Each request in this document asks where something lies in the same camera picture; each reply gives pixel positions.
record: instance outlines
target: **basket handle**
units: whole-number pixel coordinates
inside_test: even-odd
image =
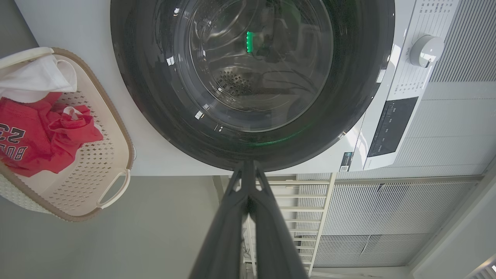
[[[34,49],[29,49],[18,53],[14,53],[12,55],[0,59],[0,69],[6,68],[8,66],[12,66],[17,63],[33,60],[41,56],[50,55],[53,52],[54,50],[51,48],[40,47],[40,48],[34,48]]]
[[[119,189],[119,191],[117,191],[117,193],[113,197],[111,197],[108,201],[101,204],[100,203],[101,199],[103,199],[103,196],[105,196],[105,194],[107,193],[107,191],[105,191],[105,193],[102,195],[100,200],[97,202],[97,207],[99,207],[101,209],[107,208],[110,205],[112,205],[113,203],[115,203],[124,194],[124,192],[127,190],[127,187],[129,186],[129,181],[131,180],[130,170],[124,169],[122,172],[117,174],[117,176],[114,178],[114,181],[112,181],[111,185],[113,185],[115,183],[115,181],[119,178],[119,176],[123,173],[125,174],[125,180],[124,180],[123,185]]]

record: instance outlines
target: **control knob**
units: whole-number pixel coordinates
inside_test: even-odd
[[[410,62],[415,66],[427,68],[429,64],[439,60],[443,50],[442,38],[425,35],[413,45],[410,51]]]

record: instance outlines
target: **washing machine door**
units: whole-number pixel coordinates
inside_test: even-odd
[[[394,0],[112,0],[111,28],[124,82],[166,139],[215,167],[273,171],[365,112]]]

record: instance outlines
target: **white surface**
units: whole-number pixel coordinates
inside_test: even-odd
[[[127,92],[115,60],[110,31],[109,0],[16,0],[16,3],[41,46],[57,46],[72,51],[92,68],[118,108],[136,148],[137,158],[131,170],[132,175],[221,175],[230,173],[185,155],[161,137],[140,113]],[[391,84],[390,81],[396,66],[401,66],[398,60],[402,62],[401,57],[403,55],[400,54],[404,36],[407,34],[413,4],[409,0],[396,1],[393,53],[381,86],[365,116],[330,149],[305,163],[274,172],[275,174],[319,173],[338,170],[343,153],[353,151],[355,153],[350,170],[363,169],[384,101],[386,98],[392,98],[390,97],[391,94],[387,97],[389,89],[394,86],[394,83]],[[413,34],[417,35],[429,29],[428,22],[438,26],[428,20],[421,28],[415,29]],[[448,22],[445,25],[449,27],[447,18],[444,19],[444,22]],[[410,95],[419,96],[420,91],[410,92]],[[406,97],[409,96],[402,94],[401,97],[397,98]],[[380,156],[376,156],[374,166],[389,165],[393,160],[394,158],[388,158],[380,161]]]

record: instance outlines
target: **control panel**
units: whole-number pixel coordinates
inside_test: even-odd
[[[418,97],[387,101],[384,105],[379,125],[372,140],[368,157],[393,153],[398,148],[401,137]]]
[[[434,63],[430,63],[427,68],[419,67],[410,60],[410,52],[415,43],[424,36],[444,40],[457,6],[458,0],[417,0],[388,100],[422,95]]]
[[[390,69],[394,69],[394,73],[391,82],[381,84],[388,86],[387,93],[381,95],[380,87],[372,101],[376,105],[366,111],[350,171],[394,163],[436,61],[442,57],[444,40],[459,0],[397,0],[395,3],[399,17],[386,76]],[[401,20],[407,16],[409,23],[403,27]]]

